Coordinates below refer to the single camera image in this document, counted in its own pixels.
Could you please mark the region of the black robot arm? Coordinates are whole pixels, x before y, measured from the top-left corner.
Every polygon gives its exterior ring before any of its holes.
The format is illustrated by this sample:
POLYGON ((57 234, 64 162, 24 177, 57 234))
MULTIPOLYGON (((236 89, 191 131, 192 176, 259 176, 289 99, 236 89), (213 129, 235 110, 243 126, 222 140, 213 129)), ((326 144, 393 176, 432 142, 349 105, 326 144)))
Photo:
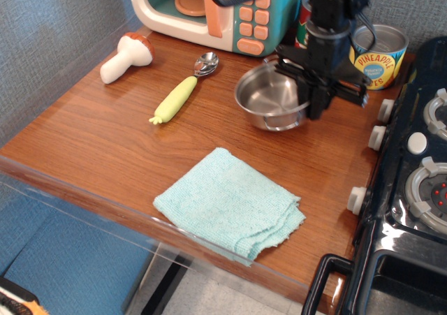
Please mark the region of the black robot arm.
POLYGON ((356 19, 369 0, 310 0, 305 49, 279 45, 275 68, 297 84, 299 119, 319 119, 334 97, 367 102, 369 77, 349 59, 356 19))

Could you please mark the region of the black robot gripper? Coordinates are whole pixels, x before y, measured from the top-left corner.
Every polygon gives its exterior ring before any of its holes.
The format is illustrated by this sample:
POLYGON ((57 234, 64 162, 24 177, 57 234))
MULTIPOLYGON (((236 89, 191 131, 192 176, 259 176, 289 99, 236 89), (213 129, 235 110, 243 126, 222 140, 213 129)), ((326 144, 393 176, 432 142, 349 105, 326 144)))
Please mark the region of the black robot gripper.
POLYGON ((307 48, 278 45, 276 70, 294 79, 298 102, 309 103, 307 117, 321 118, 334 97, 353 104, 367 104, 370 79, 350 61, 352 29, 339 32, 309 28, 307 48))

